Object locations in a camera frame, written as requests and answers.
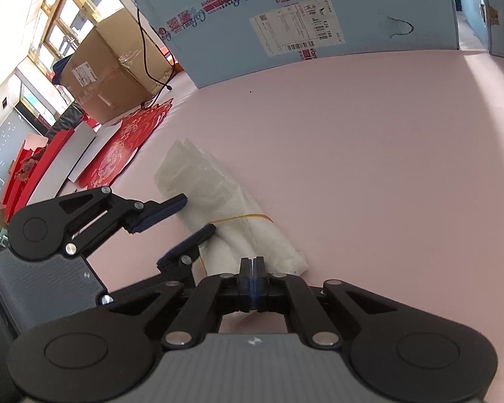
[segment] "rubber band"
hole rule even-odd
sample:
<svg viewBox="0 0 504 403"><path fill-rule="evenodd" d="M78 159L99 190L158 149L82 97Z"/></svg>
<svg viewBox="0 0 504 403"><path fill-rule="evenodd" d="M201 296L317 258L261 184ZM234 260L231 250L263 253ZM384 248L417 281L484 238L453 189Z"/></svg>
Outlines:
<svg viewBox="0 0 504 403"><path fill-rule="evenodd" d="M216 224L218 222L225 222L225 221L231 221L231 220L239 220L241 218L250 218L252 216L255 216L258 218L265 218L266 220L269 220L270 222L274 223L274 221L272 219L270 219L265 214L246 214L246 215L232 216L231 218L224 218L223 220L211 221L209 224Z"/></svg>
<svg viewBox="0 0 504 403"><path fill-rule="evenodd" d="M210 221L209 224L216 224L219 222L225 222L225 221L232 221L232 220L239 220L242 218L251 218L251 217L257 217L257 218L265 218L266 220L269 220L270 222L274 223L272 219L270 219L267 215L265 214L246 214L246 215L239 215L239 216L232 216L231 218L224 218L221 220L215 220L215 221ZM204 268L205 273L207 274L207 268L205 268L205 263L202 258L202 256L199 256L200 263L202 264L202 267Z"/></svg>

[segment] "red poster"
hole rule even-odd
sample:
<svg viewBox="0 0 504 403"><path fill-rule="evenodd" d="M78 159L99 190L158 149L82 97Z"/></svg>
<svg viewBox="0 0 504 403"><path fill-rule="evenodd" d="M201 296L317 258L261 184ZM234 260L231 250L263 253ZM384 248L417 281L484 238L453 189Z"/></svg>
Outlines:
<svg viewBox="0 0 504 403"><path fill-rule="evenodd" d="M84 170L78 180L78 185L88 189L110 186L136 154L138 148L164 120L172 107L172 101L173 98L146 110L138 109L125 117L121 128Z"/></svg>

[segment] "cardboard box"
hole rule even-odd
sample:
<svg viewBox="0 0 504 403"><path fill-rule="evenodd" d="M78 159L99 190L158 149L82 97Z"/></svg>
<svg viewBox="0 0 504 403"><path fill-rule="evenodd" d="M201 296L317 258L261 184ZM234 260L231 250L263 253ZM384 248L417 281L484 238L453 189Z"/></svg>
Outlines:
<svg viewBox="0 0 504 403"><path fill-rule="evenodd" d="M134 32L137 35L131 34L132 17L129 13L124 14L124 10L93 29L62 72L62 85L101 124L151 99L160 89L159 84L144 77L140 31L136 25ZM146 41L146 52L149 53L150 74L161 76L162 81L168 79L171 66L153 42Z"/></svg>
<svg viewBox="0 0 504 403"><path fill-rule="evenodd" d="M453 0L134 1L198 87L319 57L458 48Z"/></svg>
<svg viewBox="0 0 504 403"><path fill-rule="evenodd" d="M140 27L127 9L121 9L102 20L97 25L97 32L137 82L153 95L159 92L161 85L145 73ZM148 35L145 35L145 57L152 77L166 82L172 67Z"/></svg>

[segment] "window frame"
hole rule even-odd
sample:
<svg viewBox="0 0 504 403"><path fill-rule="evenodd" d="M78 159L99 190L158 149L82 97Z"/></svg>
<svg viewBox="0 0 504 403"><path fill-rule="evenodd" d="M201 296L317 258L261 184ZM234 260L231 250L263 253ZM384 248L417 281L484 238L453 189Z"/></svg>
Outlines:
<svg viewBox="0 0 504 403"><path fill-rule="evenodd" d="M54 25L58 26L61 29L61 31L65 34L67 40L71 41L75 45L75 47L78 48L78 46L80 45L80 41L78 40L76 34L59 17L62 6L65 3L65 1L66 0L56 0L54 4L49 5L47 4L46 0L43 0L41 10L48 17L47 23L43 30L43 36L38 44L38 47L36 49L31 48L30 52L28 52L28 57L39 68L39 70L43 74L45 74L48 78L51 78L52 72L49 72L39 59L39 53L41 51L41 47L44 45L54 56L55 60L62 59L59 50L57 50L57 48L50 42L50 35L52 34ZM94 27L96 27L97 24L99 24L102 21L102 16L100 12L98 11L97 7L91 2L91 0L72 0L72 1L78 7L79 12L82 13L93 24Z"/></svg>
<svg viewBox="0 0 504 403"><path fill-rule="evenodd" d="M32 115L34 115L34 117L39 120L39 116L41 115L42 118L44 119L44 121L49 125L48 128L52 127L52 125L54 123L50 123L47 121L47 119L44 117L44 115L41 114L41 112L39 112L35 106L33 106L30 101L28 100L28 98L25 97L25 95L23 94L23 86L36 98L38 99L38 97L32 92L32 90L21 80L20 81L21 85L20 85L20 94L19 94L19 101L24 105L24 107L26 107L26 109L28 109L29 112L31 112ZM55 120L58 120L59 116L57 117L55 114L52 114L48 109L47 111L54 117Z"/></svg>

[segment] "white towel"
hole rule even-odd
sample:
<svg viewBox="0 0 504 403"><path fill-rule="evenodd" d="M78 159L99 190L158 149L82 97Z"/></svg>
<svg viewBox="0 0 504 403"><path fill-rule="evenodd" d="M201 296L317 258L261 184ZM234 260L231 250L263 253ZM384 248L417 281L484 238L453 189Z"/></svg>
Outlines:
<svg viewBox="0 0 504 403"><path fill-rule="evenodd" d="M155 172L163 198L183 192L188 203L178 216L191 231L214 220L246 214L266 214L254 198L223 170L208 152L191 141L176 141ZM216 224L216 233L200 247L207 274L238 273L241 257L263 256L269 273L300 276L305 258L265 218L247 217Z"/></svg>

